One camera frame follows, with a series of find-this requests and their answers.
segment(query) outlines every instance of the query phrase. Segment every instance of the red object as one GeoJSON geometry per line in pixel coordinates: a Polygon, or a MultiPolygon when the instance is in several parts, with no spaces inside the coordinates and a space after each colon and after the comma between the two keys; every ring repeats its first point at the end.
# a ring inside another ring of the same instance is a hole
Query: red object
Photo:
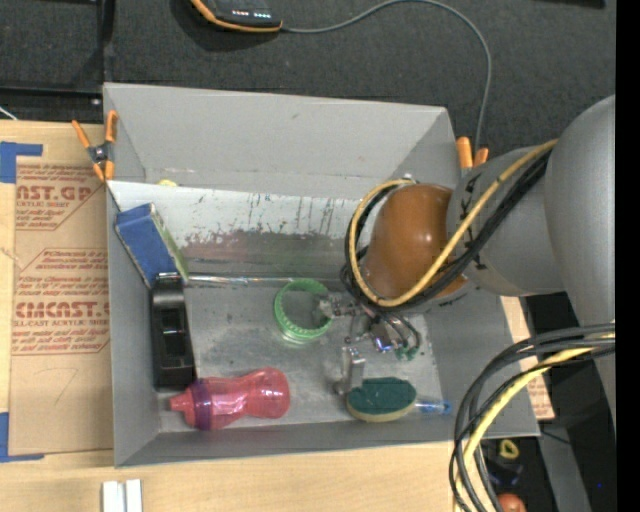
{"type": "Polygon", "coordinates": [[[524,502],[515,494],[499,494],[498,502],[503,512],[527,512],[527,507],[525,507],[524,502]]]}
{"type": "Polygon", "coordinates": [[[200,430],[226,427],[244,415],[280,418],[289,410],[287,377],[266,367],[242,377],[198,379],[169,399],[172,411],[182,411],[185,421],[200,430]]]}

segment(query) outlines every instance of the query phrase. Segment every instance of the cable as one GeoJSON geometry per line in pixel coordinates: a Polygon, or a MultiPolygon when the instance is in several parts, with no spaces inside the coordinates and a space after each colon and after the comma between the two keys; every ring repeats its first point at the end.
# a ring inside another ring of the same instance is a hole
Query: cable
{"type": "MultiPolygon", "coordinates": [[[[415,183],[412,180],[407,180],[408,183],[415,183]]],[[[396,188],[398,188],[399,186],[401,186],[401,184],[395,184],[395,185],[390,185],[388,187],[384,187],[381,190],[379,190],[374,196],[373,198],[368,202],[366,208],[364,209],[364,212],[362,214],[362,217],[359,219],[358,224],[356,226],[356,230],[357,230],[357,238],[359,238],[360,233],[362,231],[362,229],[364,228],[364,224],[366,222],[367,217],[369,216],[369,214],[371,213],[371,211],[375,208],[375,206],[382,201],[385,197],[387,197],[387,195],[389,195],[391,192],[393,192],[393,190],[395,190],[396,188]]],[[[348,256],[348,239],[345,238],[345,258],[347,258],[348,256]]],[[[367,252],[368,247],[364,247],[362,249],[360,249],[357,253],[356,253],[356,258],[359,260],[361,259],[367,252]]],[[[345,287],[345,289],[349,292],[349,294],[358,302],[361,303],[360,298],[356,296],[355,294],[355,290],[352,286],[352,284],[349,282],[348,280],[348,271],[347,271],[347,265],[343,265],[342,269],[340,270],[340,281],[342,282],[343,286],[345,287]]],[[[388,313],[385,311],[380,311],[377,308],[368,308],[371,310],[371,316],[373,315],[377,315],[379,316],[384,322],[387,323],[387,325],[393,329],[402,339],[403,342],[408,343],[408,339],[405,337],[405,334],[400,332],[398,330],[398,328],[394,325],[393,323],[393,319],[397,320],[398,322],[400,322],[405,329],[407,329],[414,337],[415,343],[414,343],[414,349],[413,351],[417,351],[421,344],[422,344],[422,336],[420,336],[420,333],[416,330],[416,328],[411,324],[411,322],[409,322],[406,318],[404,318],[401,315],[398,314],[392,314],[392,313],[388,313]]]]}
{"type": "MultiPolygon", "coordinates": [[[[493,423],[493,421],[496,419],[498,414],[500,414],[502,409],[504,409],[504,407],[513,399],[513,397],[521,389],[527,386],[527,384],[531,382],[533,379],[535,379],[537,376],[542,375],[543,373],[548,371],[552,365],[563,362],[563,361],[567,361],[569,359],[573,359],[582,354],[586,354],[591,350],[593,349],[583,348],[583,349],[570,349],[570,350],[562,351],[556,355],[548,357],[542,363],[539,363],[538,365],[536,365],[532,371],[529,371],[524,375],[521,375],[519,378],[517,378],[515,382],[511,384],[511,386],[509,386],[505,391],[503,391],[500,394],[498,399],[494,402],[493,406],[484,415],[484,417],[482,418],[478,426],[475,428],[475,430],[469,437],[469,441],[464,448],[465,466],[468,466],[471,463],[473,453],[475,452],[476,448],[480,445],[480,440],[483,438],[489,426],[493,423]]],[[[460,477],[460,474],[458,474],[458,477],[456,478],[456,485],[459,485],[460,480],[461,480],[461,477],[460,477]]]]}
{"type": "Polygon", "coordinates": [[[9,112],[8,110],[6,110],[5,108],[3,108],[2,106],[0,106],[0,112],[3,113],[5,116],[7,116],[10,119],[13,119],[14,121],[17,121],[18,118],[16,116],[14,116],[11,112],[9,112]]]}
{"type": "MultiPolygon", "coordinates": [[[[510,345],[505,350],[503,350],[500,354],[495,356],[491,362],[485,367],[485,369],[481,372],[481,374],[476,378],[473,384],[469,387],[467,393],[463,397],[461,404],[458,409],[455,428],[454,428],[454,439],[458,442],[461,442],[464,435],[470,430],[471,425],[475,421],[475,418],[478,414],[476,412],[477,398],[482,390],[484,383],[496,372],[501,370],[502,368],[508,366],[509,364],[515,363],[520,359],[530,357],[532,352],[543,354],[545,352],[564,350],[568,348],[576,348],[576,347],[592,347],[592,346],[608,346],[612,342],[611,340],[584,340],[577,339],[577,337],[584,336],[593,336],[593,335],[608,335],[612,332],[611,324],[599,324],[587,327],[574,327],[569,329],[563,329],[560,331],[554,331],[546,334],[542,334],[539,336],[534,336],[529,338],[528,340],[521,341],[519,343],[510,345]],[[467,423],[467,426],[464,426],[464,420],[466,413],[469,413],[470,420],[467,423]]],[[[464,473],[465,467],[462,458],[462,453],[456,448],[454,451],[454,456],[452,457],[451,464],[453,464],[453,460],[456,459],[458,462],[458,466],[461,468],[461,472],[464,473]]],[[[451,466],[450,469],[450,480],[452,482],[453,488],[453,469],[451,466]]]]}
{"type": "Polygon", "coordinates": [[[504,170],[491,185],[485,190],[485,192],[480,196],[480,198],[476,201],[476,204],[473,206],[471,211],[464,218],[454,235],[451,237],[447,245],[444,247],[436,261],[429,267],[429,270],[422,276],[422,278],[407,292],[401,294],[398,297],[393,299],[383,298],[378,296],[367,284],[365,279],[363,278],[357,258],[356,258],[356,249],[355,249],[355,235],[356,235],[356,226],[358,225],[360,216],[362,215],[363,210],[366,208],[367,203],[374,197],[378,191],[384,190],[385,188],[396,185],[398,182],[404,182],[407,180],[394,180],[387,183],[383,183],[382,185],[378,185],[375,187],[369,194],[367,194],[361,201],[361,203],[356,208],[354,213],[352,222],[349,226],[348,230],[348,249],[349,249],[349,262],[351,265],[351,270],[353,272],[355,281],[360,288],[360,290],[366,295],[366,297],[372,301],[374,304],[393,308],[396,306],[400,306],[416,295],[418,295],[424,288],[429,284],[429,282],[433,279],[435,274],[439,271],[440,267],[447,260],[449,255],[453,252],[458,241],[464,236],[464,233],[467,231],[473,220],[480,213],[480,210],[484,207],[487,201],[493,196],[493,194],[500,188],[504,182],[511,177],[516,171],[518,171],[523,165],[527,164],[531,160],[539,157],[542,153],[545,153],[549,149],[551,149],[556,144],[556,140],[552,140],[546,142],[533,149],[523,157],[519,158],[516,162],[511,164],[506,170],[504,170]]]}
{"type": "Polygon", "coordinates": [[[567,439],[563,439],[562,437],[557,436],[555,434],[551,434],[550,432],[545,431],[544,428],[541,428],[540,432],[542,432],[543,435],[545,435],[547,437],[550,437],[551,439],[555,439],[556,441],[558,441],[558,442],[560,442],[562,444],[571,445],[571,441],[568,441],[567,439]]]}
{"type": "MultiPolygon", "coordinates": [[[[482,372],[482,374],[480,375],[480,377],[478,377],[478,379],[476,379],[476,381],[474,382],[474,384],[471,386],[471,388],[469,389],[469,391],[467,392],[467,394],[465,395],[462,404],[460,405],[459,411],[458,411],[458,415],[456,418],[456,427],[455,427],[455,439],[459,440],[461,442],[462,437],[465,435],[465,433],[470,429],[470,426],[473,425],[473,423],[475,421],[477,421],[477,418],[479,417],[479,415],[481,415],[484,411],[486,411],[487,403],[490,403],[496,396],[496,394],[498,392],[500,392],[501,390],[504,389],[504,385],[499,388],[493,395],[494,398],[489,399],[487,402],[485,402],[485,405],[483,405],[483,407],[480,409],[480,412],[476,411],[476,405],[477,405],[477,398],[480,392],[480,389],[482,387],[483,382],[485,382],[490,376],[491,374],[497,372],[500,368],[506,366],[507,364],[511,364],[513,362],[515,362],[518,359],[523,359],[525,357],[529,357],[530,354],[528,353],[530,350],[527,349],[533,349],[536,352],[555,352],[557,350],[565,350],[565,349],[574,349],[574,348],[596,348],[596,347],[607,347],[607,346],[611,346],[612,344],[615,343],[615,340],[612,339],[598,339],[598,340],[576,340],[573,338],[570,339],[565,339],[566,335],[571,334],[572,336],[576,333],[580,333],[580,331],[582,331],[582,333],[600,333],[601,335],[611,335],[612,334],[612,330],[611,330],[611,325],[610,324],[603,324],[603,325],[598,325],[598,326],[591,326],[588,328],[574,328],[574,329],[570,329],[570,330],[563,330],[563,331],[559,331],[558,335],[561,335],[562,337],[560,337],[558,340],[549,340],[548,336],[547,336],[547,340],[544,341],[543,344],[541,345],[536,345],[536,346],[529,346],[529,347],[523,347],[525,350],[520,350],[520,347],[518,347],[518,350],[516,352],[511,351],[510,349],[507,349],[506,351],[504,351],[501,355],[497,356],[486,368],[485,370],[482,372]],[[473,399],[471,400],[471,404],[469,404],[469,398],[473,397],[473,399]],[[465,409],[468,408],[468,412],[469,412],[469,416],[470,416],[470,420],[469,423],[467,423],[467,427],[466,428],[462,428],[462,421],[463,421],[463,417],[464,417],[464,413],[465,413],[465,409]]],[[[464,461],[463,461],[463,457],[462,457],[462,453],[460,451],[460,448],[458,445],[456,445],[457,448],[454,452],[454,457],[458,463],[458,466],[460,468],[460,472],[463,474],[463,476],[465,476],[465,478],[463,478],[464,483],[465,483],[465,487],[468,490],[469,496],[472,498],[472,500],[474,501],[474,504],[476,503],[475,498],[475,492],[473,491],[472,488],[468,487],[470,485],[469,479],[466,477],[466,467],[464,465],[464,461]]],[[[500,510],[499,508],[499,503],[498,503],[498,499],[497,496],[495,495],[495,492],[493,491],[493,487],[492,484],[490,482],[489,479],[489,475],[486,472],[486,468],[484,466],[484,460],[482,459],[482,454],[481,451],[479,449],[477,449],[474,453],[474,457],[476,458],[476,462],[479,463],[479,475],[481,477],[482,483],[485,486],[485,489],[487,490],[487,494],[489,496],[489,498],[492,501],[492,504],[494,505],[494,507],[497,510],[500,510]]]]}
{"type": "Polygon", "coordinates": [[[477,125],[476,125],[476,134],[475,134],[475,139],[474,139],[474,151],[477,153],[478,149],[480,147],[480,137],[481,137],[481,133],[482,133],[482,125],[484,122],[484,116],[485,116],[485,112],[486,112],[486,108],[487,108],[487,100],[489,98],[489,89],[491,88],[491,76],[493,74],[493,62],[492,62],[492,58],[491,58],[491,52],[489,51],[489,45],[487,44],[484,36],[482,35],[482,33],[480,32],[480,30],[478,29],[478,27],[476,27],[473,22],[467,18],[464,14],[462,14],[461,12],[457,11],[456,9],[454,9],[453,7],[450,7],[446,4],[440,3],[440,2],[436,2],[435,0],[388,0],[386,2],[382,2],[374,7],[372,7],[371,9],[364,11],[361,14],[358,14],[357,16],[354,16],[351,19],[348,19],[346,21],[343,21],[341,23],[337,23],[335,25],[330,25],[328,27],[322,27],[322,28],[290,28],[290,27],[282,27],[281,31],[282,32],[288,32],[291,34],[326,34],[327,32],[332,32],[334,30],[339,30],[345,27],[348,27],[349,25],[353,25],[354,23],[357,23],[369,16],[371,16],[372,14],[385,9],[386,7],[391,7],[392,5],[396,5],[396,4],[401,4],[401,3],[422,3],[422,4],[428,4],[431,5],[433,7],[438,7],[440,9],[444,9],[445,11],[453,14],[454,16],[456,16],[459,20],[461,20],[465,25],[467,25],[471,31],[473,32],[473,34],[476,36],[476,38],[480,41],[480,44],[482,45],[482,49],[484,51],[485,54],[485,58],[487,60],[487,77],[485,80],[485,86],[484,86],[484,93],[482,95],[482,102],[480,103],[480,112],[478,114],[478,121],[477,121],[477,125]]]}
{"type": "MultiPolygon", "coordinates": [[[[555,331],[552,333],[546,333],[541,336],[532,337],[529,340],[525,340],[523,342],[519,342],[508,347],[503,352],[501,352],[498,356],[496,356],[485,367],[485,369],[482,371],[480,376],[474,381],[474,383],[471,385],[471,387],[463,397],[463,400],[460,404],[458,414],[456,417],[456,424],[455,424],[456,443],[454,448],[454,454],[452,455],[451,461],[450,461],[449,479],[450,479],[450,483],[451,483],[456,501],[459,503],[460,506],[462,506],[464,510],[470,510],[470,509],[466,506],[466,504],[464,503],[464,500],[462,499],[459,493],[459,490],[458,490],[459,480],[454,481],[454,478],[453,478],[454,461],[458,463],[459,476],[460,478],[462,478],[463,484],[465,485],[465,488],[467,489],[469,497],[473,501],[474,505],[479,510],[484,510],[484,508],[482,506],[482,503],[480,503],[479,498],[475,494],[475,491],[473,490],[473,487],[471,485],[470,479],[466,471],[465,460],[462,454],[462,444],[461,444],[462,439],[474,427],[474,425],[477,424],[478,419],[487,412],[489,407],[492,404],[495,404],[499,395],[505,392],[505,390],[509,386],[511,386],[511,384],[513,384],[516,381],[516,379],[518,379],[524,374],[529,374],[531,372],[539,371],[545,366],[545,362],[540,363],[537,367],[534,367],[528,370],[527,372],[517,375],[516,377],[513,377],[512,379],[507,381],[505,384],[503,384],[498,390],[496,390],[493,393],[493,395],[483,404],[483,406],[480,408],[479,411],[476,411],[475,406],[477,404],[477,398],[482,389],[483,384],[491,377],[492,374],[496,373],[497,371],[507,366],[508,364],[516,362],[519,359],[531,356],[532,355],[531,352],[544,353],[544,352],[555,352],[557,350],[567,350],[567,349],[584,351],[584,350],[593,350],[600,347],[605,347],[605,348],[613,347],[613,348],[607,349],[608,351],[613,351],[615,350],[615,338],[607,338],[607,336],[609,337],[615,336],[613,329],[614,327],[611,324],[600,324],[600,325],[587,326],[587,327],[563,329],[561,331],[555,331]],[[577,336],[593,336],[596,334],[600,335],[601,338],[576,339],[577,336]],[[463,428],[464,416],[465,416],[465,413],[467,412],[467,409],[469,412],[470,419],[467,425],[463,428]]],[[[607,353],[607,350],[601,350],[597,354],[592,353],[593,357],[604,355],[605,353],[607,353]]],[[[569,363],[575,363],[575,362],[580,362],[580,361],[575,361],[575,360],[569,361],[569,363]]],[[[466,452],[467,461],[471,453],[473,453],[473,455],[476,456],[479,454],[479,452],[480,450],[477,449],[477,447],[473,452],[467,451],[466,452]]],[[[490,498],[491,498],[491,490],[492,490],[491,487],[489,487],[488,494],[490,498]]],[[[497,503],[497,497],[495,497],[495,493],[493,493],[493,495],[494,495],[494,499],[492,499],[492,504],[497,510],[500,510],[499,506],[497,506],[499,504],[497,503]]]]}
{"type": "MultiPolygon", "coordinates": [[[[442,290],[444,290],[449,284],[451,284],[451,282],[457,279],[458,276],[464,272],[465,268],[469,265],[469,263],[473,261],[473,259],[480,253],[482,248],[486,245],[489,238],[496,231],[500,223],[507,217],[507,215],[516,206],[516,204],[520,201],[520,199],[522,199],[529,192],[529,190],[540,180],[540,178],[542,178],[542,176],[546,171],[546,165],[547,165],[549,156],[550,156],[550,152],[545,153],[544,155],[542,155],[541,158],[539,158],[536,162],[534,162],[531,165],[531,167],[529,167],[520,175],[520,177],[512,185],[510,190],[505,194],[504,198],[502,199],[500,204],[497,206],[497,208],[495,208],[491,216],[486,220],[486,222],[482,226],[482,229],[480,230],[476,238],[467,245],[467,250],[465,251],[465,253],[459,258],[457,258],[455,261],[443,267],[443,269],[441,269],[439,274],[436,275],[437,279],[433,284],[427,286],[422,292],[420,292],[420,294],[416,295],[414,298],[407,301],[403,306],[399,306],[395,308],[382,308],[377,305],[373,305],[373,306],[370,305],[370,307],[377,310],[381,310],[381,311],[384,311],[386,309],[392,309],[393,311],[398,311],[407,307],[411,308],[417,304],[427,302],[428,300],[437,296],[442,290]]],[[[379,199],[379,196],[375,196],[374,199],[372,199],[370,204],[372,204],[376,199],[379,199]]],[[[370,208],[369,206],[367,206],[367,208],[365,209],[365,211],[363,212],[362,216],[358,221],[358,226],[356,227],[356,245],[358,243],[359,236],[360,236],[360,229],[361,229],[360,226],[364,225],[364,221],[368,217],[369,212],[370,212],[370,208]]],[[[360,261],[360,259],[365,253],[366,253],[366,248],[361,249],[358,252],[356,259],[360,261]]],[[[345,259],[347,261],[349,260],[348,248],[345,249],[345,259]]],[[[347,282],[347,277],[349,276],[347,276],[348,269],[346,268],[346,266],[343,267],[341,272],[342,272],[341,279],[343,283],[345,284],[346,287],[349,287],[353,290],[354,284],[347,282]]],[[[356,297],[356,299],[360,300],[361,302],[362,300],[365,300],[365,301],[367,300],[366,297],[360,297],[360,298],[356,297]]]]}

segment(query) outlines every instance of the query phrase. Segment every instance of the sponge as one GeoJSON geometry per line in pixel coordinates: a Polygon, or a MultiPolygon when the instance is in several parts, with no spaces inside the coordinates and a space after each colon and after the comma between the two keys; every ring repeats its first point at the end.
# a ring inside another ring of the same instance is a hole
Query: sponge
{"type": "Polygon", "coordinates": [[[347,395],[347,410],[369,423],[393,421],[410,412],[417,399],[416,388],[396,377],[365,379],[347,395]]]}

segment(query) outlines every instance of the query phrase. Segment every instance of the blue chalk eraser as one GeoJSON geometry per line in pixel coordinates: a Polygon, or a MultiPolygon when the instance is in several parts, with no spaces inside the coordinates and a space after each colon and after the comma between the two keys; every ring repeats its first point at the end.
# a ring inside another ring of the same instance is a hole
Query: blue chalk eraser
{"type": "Polygon", "coordinates": [[[188,280],[184,257],[153,203],[118,213],[115,230],[149,289],[162,273],[188,280]]]}

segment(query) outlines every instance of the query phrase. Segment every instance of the orange clip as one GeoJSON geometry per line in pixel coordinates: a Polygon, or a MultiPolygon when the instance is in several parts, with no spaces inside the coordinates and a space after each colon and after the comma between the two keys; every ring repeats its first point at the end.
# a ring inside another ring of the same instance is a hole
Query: orange clip
{"type": "Polygon", "coordinates": [[[471,142],[468,137],[459,137],[456,140],[456,147],[458,148],[458,158],[460,160],[460,168],[468,169],[473,167],[473,158],[471,156],[471,142]]]}
{"type": "Polygon", "coordinates": [[[476,156],[473,159],[473,166],[478,167],[487,161],[489,158],[489,148],[480,148],[476,152],[476,156]]]}
{"type": "Polygon", "coordinates": [[[104,180],[111,180],[115,174],[115,168],[113,162],[110,159],[110,149],[111,145],[115,143],[117,137],[117,122],[118,122],[118,114],[115,110],[110,110],[107,114],[107,120],[105,122],[105,136],[104,142],[98,146],[92,146],[89,142],[89,138],[87,137],[86,132],[80,126],[80,123],[75,119],[71,121],[71,125],[76,130],[76,134],[78,135],[78,139],[80,139],[80,143],[82,147],[87,150],[89,153],[89,157],[93,162],[93,170],[96,173],[96,176],[100,179],[100,181],[104,182],[104,180]]]}

